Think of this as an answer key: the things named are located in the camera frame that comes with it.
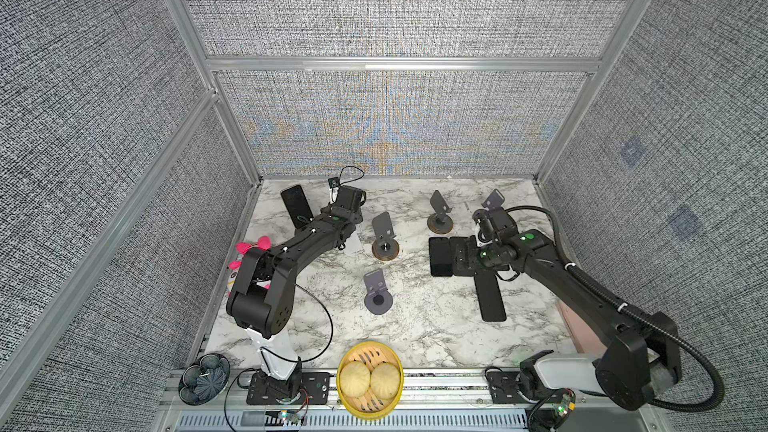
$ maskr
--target gray panel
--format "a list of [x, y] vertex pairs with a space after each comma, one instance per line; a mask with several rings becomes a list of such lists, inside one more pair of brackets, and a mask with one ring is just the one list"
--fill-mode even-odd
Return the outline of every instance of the gray panel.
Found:
[[2, 0], [0, 365], [203, 91], [162, 0]]
[[209, 54], [595, 56], [628, 0], [186, 0]]
[[533, 174], [578, 72], [220, 72], [266, 175]]
[[249, 188], [210, 111], [2, 430], [146, 430]]
[[[768, 0], [653, 0], [544, 183], [585, 269], [674, 318], [726, 381], [680, 432], [765, 430]], [[709, 380], [684, 356], [663, 399]]]

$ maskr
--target white marble surface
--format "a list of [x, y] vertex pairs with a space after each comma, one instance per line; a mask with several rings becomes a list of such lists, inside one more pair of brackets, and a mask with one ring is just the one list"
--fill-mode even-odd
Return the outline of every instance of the white marble surface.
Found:
[[[273, 244], [293, 235], [293, 225], [280, 191], [301, 183], [316, 214], [328, 203], [325, 180], [267, 180], [264, 182], [246, 241], [268, 235]], [[498, 188], [506, 206], [540, 205], [533, 184], [521, 179], [362, 179], [354, 186], [368, 194], [362, 207], [364, 222], [358, 225], [363, 250], [353, 256], [330, 251], [299, 275], [298, 284], [312, 291], [333, 317], [334, 335], [329, 350], [307, 368], [336, 368], [344, 353], [361, 341], [373, 340], [395, 350], [405, 367], [515, 366], [544, 349], [575, 351], [568, 331], [555, 308], [555, 297], [543, 285], [523, 275], [514, 282], [499, 282], [507, 312], [506, 322], [484, 322], [480, 317], [475, 283], [471, 277], [432, 277], [427, 240], [437, 236], [426, 219], [432, 213], [429, 198], [440, 190], [454, 221], [446, 235], [474, 233], [472, 213]], [[390, 262], [371, 253], [371, 219], [389, 211], [400, 245]], [[515, 212], [521, 231], [537, 227], [550, 234], [546, 218], [537, 212]], [[363, 274], [381, 268], [394, 297], [392, 309], [376, 316], [363, 304]], [[508, 276], [511, 272], [502, 272]], [[223, 298], [206, 351], [227, 356], [237, 368], [258, 367], [255, 346], [226, 314]], [[296, 352], [308, 358], [328, 340], [330, 325], [320, 305], [296, 290], [293, 315], [288, 322]]]

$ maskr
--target white card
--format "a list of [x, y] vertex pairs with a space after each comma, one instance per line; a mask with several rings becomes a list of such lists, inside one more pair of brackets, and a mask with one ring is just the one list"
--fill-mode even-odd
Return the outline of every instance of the white card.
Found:
[[357, 230], [352, 232], [352, 235], [350, 235], [350, 238], [346, 239], [344, 245], [344, 254], [346, 255], [353, 255], [362, 251], [362, 243], [360, 242], [360, 237], [357, 235]]

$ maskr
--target corrugated black hose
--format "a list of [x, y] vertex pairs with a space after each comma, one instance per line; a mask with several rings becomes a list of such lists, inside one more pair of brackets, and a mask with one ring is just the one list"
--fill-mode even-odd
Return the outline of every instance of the corrugated black hose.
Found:
[[507, 208], [505, 211], [511, 212], [516, 210], [534, 210], [546, 214], [552, 221], [552, 230], [554, 231], [554, 249], [558, 253], [558, 258], [560, 261], [563, 264], [566, 264], [565, 270], [570, 273], [573, 278], [584, 285], [587, 290], [612, 305], [615, 309], [618, 310], [619, 313], [623, 313], [627, 317], [633, 318], [635, 321], [642, 323], [646, 327], [654, 329], [659, 334], [662, 334], [666, 338], [675, 342], [680, 346], [680, 348], [690, 354], [691, 357], [696, 359], [696, 361], [701, 364], [701, 366], [706, 370], [712, 379], [712, 394], [709, 396], [709, 398], [699, 402], [698, 404], [676, 404], [674, 402], [666, 402], [664, 400], [654, 399], [650, 401], [651, 405], [655, 405], [656, 407], [663, 409], [676, 410], [677, 412], [705, 412], [707, 410], [712, 410], [713, 408], [716, 408], [718, 405], [720, 405], [720, 402], [722, 402], [725, 398], [725, 383], [723, 382], [723, 378], [720, 376], [720, 373], [717, 371], [715, 366], [709, 360], [707, 360], [701, 352], [696, 350], [685, 340], [677, 337], [677, 335], [670, 334], [663, 328], [659, 327], [656, 323], [653, 322], [650, 315], [643, 312], [638, 307], [629, 305], [628, 302], [617, 297], [616, 295], [608, 295], [602, 292], [600, 289], [596, 288], [584, 275], [581, 269], [576, 267], [575, 264], [573, 264], [568, 260], [567, 257], [565, 257], [565, 253], [562, 250], [562, 242], [560, 240], [560, 225], [558, 224], [558, 220], [549, 210], [543, 207], [536, 207], [534, 205], [520, 205], [518, 207]]

